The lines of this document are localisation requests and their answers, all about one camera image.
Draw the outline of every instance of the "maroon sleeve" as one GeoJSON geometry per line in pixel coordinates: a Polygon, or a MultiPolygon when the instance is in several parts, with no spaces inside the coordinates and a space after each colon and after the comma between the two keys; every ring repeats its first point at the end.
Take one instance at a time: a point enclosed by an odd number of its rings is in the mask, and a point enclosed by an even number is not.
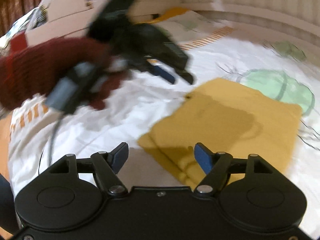
{"type": "Polygon", "coordinates": [[[95,63],[107,45],[90,38],[57,38],[0,58],[0,103],[13,110],[28,98],[47,95],[59,78],[79,62],[95,63]]]}

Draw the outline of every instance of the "wrinkled white fabric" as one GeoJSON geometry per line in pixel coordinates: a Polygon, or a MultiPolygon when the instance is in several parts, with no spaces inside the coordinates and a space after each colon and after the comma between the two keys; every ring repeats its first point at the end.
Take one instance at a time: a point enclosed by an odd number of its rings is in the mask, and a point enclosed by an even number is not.
{"type": "MultiPolygon", "coordinates": [[[[194,87],[216,77],[235,80],[236,75],[249,69],[286,71],[314,92],[315,109],[320,108],[320,82],[314,74],[314,71],[319,74],[319,70],[306,63],[279,57],[246,33],[235,31],[215,43],[190,50],[188,54],[191,56],[189,70],[196,76],[195,85],[188,86],[179,79],[172,86],[161,78],[135,73],[133,80],[124,82],[108,99],[108,109],[98,112],[84,107],[76,115],[63,120],[54,143],[52,161],[69,153],[76,154],[77,158],[89,157],[98,151],[111,151],[121,142],[127,142],[129,159],[120,171],[119,178],[128,188],[133,185],[178,186],[180,184],[175,178],[138,147],[137,139],[155,122],[172,114],[182,103],[184,94],[194,87]]],[[[41,100],[34,98],[26,102],[14,112],[13,120],[41,100]]],[[[48,140],[57,117],[57,113],[49,110],[43,117],[26,123],[24,128],[16,129],[12,134],[9,172],[14,196],[38,175],[42,151],[40,172],[47,168],[48,140]]],[[[316,128],[320,126],[319,115],[312,114],[309,119],[307,117],[304,121],[316,128]]],[[[292,164],[286,175],[305,193],[308,200],[300,228],[316,239],[320,235],[320,152],[297,137],[292,164]]],[[[92,176],[81,174],[80,177],[94,183],[92,176]]]]}

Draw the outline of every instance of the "cloth fold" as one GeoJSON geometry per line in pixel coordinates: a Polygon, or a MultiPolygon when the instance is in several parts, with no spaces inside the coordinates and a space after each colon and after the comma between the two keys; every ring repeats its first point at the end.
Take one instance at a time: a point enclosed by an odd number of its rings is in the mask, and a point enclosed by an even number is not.
{"type": "MultiPolygon", "coordinates": [[[[234,158],[258,154],[284,173],[293,151],[301,107],[257,90],[215,79],[186,95],[183,105],[138,143],[181,183],[195,188],[205,174],[193,155],[201,142],[234,158]]],[[[231,181],[243,175],[236,174],[231,181]]]]}

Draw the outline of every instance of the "screw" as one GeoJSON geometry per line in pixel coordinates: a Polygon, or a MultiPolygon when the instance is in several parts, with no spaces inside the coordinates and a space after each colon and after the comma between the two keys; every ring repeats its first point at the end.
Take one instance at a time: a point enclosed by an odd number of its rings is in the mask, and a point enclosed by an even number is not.
{"type": "Polygon", "coordinates": [[[202,194],[210,193],[213,191],[213,188],[209,185],[200,185],[199,187],[197,187],[197,191],[202,194]]]}
{"type": "Polygon", "coordinates": [[[166,192],[164,192],[164,191],[159,191],[158,193],[157,193],[157,196],[158,197],[163,197],[163,196],[165,196],[166,195],[166,192]]]}
{"type": "Polygon", "coordinates": [[[109,191],[112,194],[121,194],[121,193],[125,192],[125,188],[121,185],[114,185],[109,189],[109,191]]]}
{"type": "Polygon", "coordinates": [[[26,236],[24,236],[23,240],[33,240],[33,237],[26,235],[26,236]]]}

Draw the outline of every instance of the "yellow cloth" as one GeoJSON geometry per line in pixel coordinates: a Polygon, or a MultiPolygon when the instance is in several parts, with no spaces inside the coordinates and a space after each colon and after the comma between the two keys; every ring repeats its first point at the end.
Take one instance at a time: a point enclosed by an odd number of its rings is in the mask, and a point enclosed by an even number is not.
{"type": "MultiPolygon", "coordinates": [[[[212,152],[228,152],[234,158],[258,154],[284,172],[301,113],[298,105],[272,100],[257,90],[219,78],[189,93],[174,114],[155,124],[138,143],[191,188],[205,176],[193,155],[198,142],[212,152]]],[[[232,176],[232,180],[241,176],[232,176]]]]}

